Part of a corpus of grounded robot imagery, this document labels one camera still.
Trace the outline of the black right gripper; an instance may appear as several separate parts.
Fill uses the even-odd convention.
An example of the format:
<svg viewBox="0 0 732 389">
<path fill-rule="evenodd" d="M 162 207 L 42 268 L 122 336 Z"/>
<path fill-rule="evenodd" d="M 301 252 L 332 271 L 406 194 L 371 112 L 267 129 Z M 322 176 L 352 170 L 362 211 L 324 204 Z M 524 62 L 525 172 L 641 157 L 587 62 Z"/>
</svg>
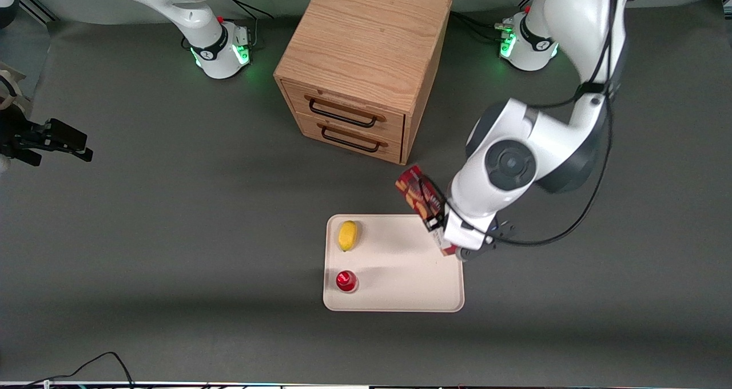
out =
<svg viewBox="0 0 732 389">
<path fill-rule="evenodd" d="M 46 125 L 27 120 L 20 110 L 2 110 L 1 114 L 1 152 L 2 156 L 18 160 L 31 166 L 40 166 L 42 155 L 33 149 L 45 150 Z M 84 149 L 75 151 L 73 155 L 91 162 L 93 151 L 86 148 L 88 136 L 76 128 L 60 120 L 50 120 L 50 138 L 70 149 Z"/>
</svg>

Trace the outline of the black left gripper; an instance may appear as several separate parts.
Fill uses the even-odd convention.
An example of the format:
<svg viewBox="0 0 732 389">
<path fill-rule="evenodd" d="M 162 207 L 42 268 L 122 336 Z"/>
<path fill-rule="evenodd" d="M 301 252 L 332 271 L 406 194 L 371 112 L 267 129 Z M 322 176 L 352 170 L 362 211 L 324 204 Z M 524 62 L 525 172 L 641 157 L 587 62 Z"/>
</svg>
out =
<svg viewBox="0 0 732 389">
<path fill-rule="evenodd" d="M 429 232 L 434 232 L 437 230 L 444 230 L 444 227 L 446 225 L 446 219 L 444 215 L 429 215 L 428 217 L 424 218 L 424 225 L 426 229 Z M 492 238 L 487 237 L 486 240 L 483 241 L 483 244 L 481 244 L 481 247 L 478 250 L 471 250 L 469 248 L 463 248 L 460 247 L 457 249 L 457 256 L 458 259 L 462 262 L 468 262 L 471 260 L 474 260 L 478 258 L 479 256 L 483 256 L 488 251 L 494 250 L 496 248 L 495 241 L 503 241 L 510 239 L 512 236 L 515 235 L 515 225 L 513 225 L 509 221 L 503 221 L 498 222 L 497 220 L 494 220 L 492 222 Z"/>
</svg>

